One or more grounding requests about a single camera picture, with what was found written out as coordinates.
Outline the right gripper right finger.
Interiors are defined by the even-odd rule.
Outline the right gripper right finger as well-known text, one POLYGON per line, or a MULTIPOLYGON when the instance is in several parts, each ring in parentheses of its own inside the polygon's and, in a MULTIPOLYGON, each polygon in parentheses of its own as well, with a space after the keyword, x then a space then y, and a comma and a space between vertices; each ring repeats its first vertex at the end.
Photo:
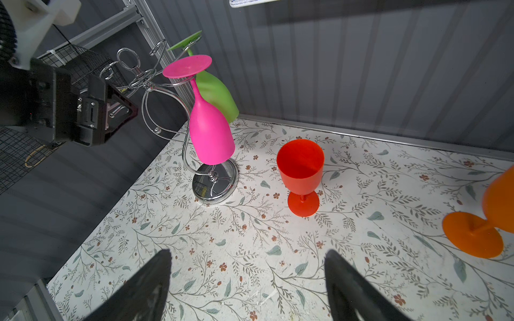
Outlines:
POLYGON ((325 256, 327 297, 333 320, 408 320, 335 250, 325 256))

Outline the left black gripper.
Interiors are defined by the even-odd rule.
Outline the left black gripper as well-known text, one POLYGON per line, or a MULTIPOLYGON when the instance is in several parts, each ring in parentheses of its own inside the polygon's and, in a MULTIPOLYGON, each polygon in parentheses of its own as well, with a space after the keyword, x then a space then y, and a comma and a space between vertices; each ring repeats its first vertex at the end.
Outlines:
POLYGON ((40 60, 31 61, 32 99, 28 134, 48 143, 74 142, 86 147, 104 144, 139 114, 133 100, 137 89, 119 88, 121 104, 108 107, 108 82, 89 75, 85 90, 72 84, 71 73, 40 60))

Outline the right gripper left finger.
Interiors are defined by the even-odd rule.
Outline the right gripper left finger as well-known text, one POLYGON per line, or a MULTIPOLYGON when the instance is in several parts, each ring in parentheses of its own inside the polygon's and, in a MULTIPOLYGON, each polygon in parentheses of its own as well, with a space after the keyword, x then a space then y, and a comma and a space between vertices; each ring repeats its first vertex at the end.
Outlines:
POLYGON ((157 252, 86 320, 160 320, 171 278, 171 252, 157 252))

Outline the pink plastic wine glass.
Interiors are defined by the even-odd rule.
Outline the pink plastic wine glass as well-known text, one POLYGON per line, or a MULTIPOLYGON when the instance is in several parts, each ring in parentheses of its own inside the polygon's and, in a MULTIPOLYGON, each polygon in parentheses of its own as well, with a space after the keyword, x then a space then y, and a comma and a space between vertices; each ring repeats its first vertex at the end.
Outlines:
POLYGON ((189 130, 199 160, 207 165, 219 165, 234 154, 235 143, 225 116, 201 95, 195 77, 212 64, 212 58, 196 55, 175 60, 163 69, 169 79, 189 78, 194 92, 189 130))

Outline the orange plastic wine glass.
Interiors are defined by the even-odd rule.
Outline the orange plastic wine glass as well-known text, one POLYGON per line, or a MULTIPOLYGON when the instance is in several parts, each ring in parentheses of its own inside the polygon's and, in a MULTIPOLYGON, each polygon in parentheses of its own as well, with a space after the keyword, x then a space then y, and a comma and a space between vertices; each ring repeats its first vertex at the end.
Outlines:
POLYGON ((513 233, 513 168, 487 187, 482 200, 485 218, 454 212, 443 219, 449 241, 464 253, 477 258, 494 258, 504 248, 499 230, 513 233))

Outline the red plastic wine glass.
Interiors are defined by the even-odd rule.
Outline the red plastic wine glass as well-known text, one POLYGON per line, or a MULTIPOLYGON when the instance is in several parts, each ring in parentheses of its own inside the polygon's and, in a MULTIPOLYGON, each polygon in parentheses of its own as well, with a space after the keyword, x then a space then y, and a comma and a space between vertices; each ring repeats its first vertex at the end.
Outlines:
POLYGON ((323 149, 311 140, 292 140, 278 151, 277 167, 289 190, 288 207, 296 216, 310 217, 318 211, 316 188, 322 181, 324 163, 323 149))

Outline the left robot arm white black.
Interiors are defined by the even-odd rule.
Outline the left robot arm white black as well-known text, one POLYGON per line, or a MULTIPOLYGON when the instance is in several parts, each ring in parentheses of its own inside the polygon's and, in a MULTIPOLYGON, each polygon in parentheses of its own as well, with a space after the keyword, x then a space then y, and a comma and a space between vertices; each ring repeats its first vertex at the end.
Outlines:
POLYGON ((106 143, 138 107, 106 73, 88 72, 77 54, 68 63, 34 54, 52 25, 69 25, 80 1, 1 2, 1 125, 49 143, 106 143))

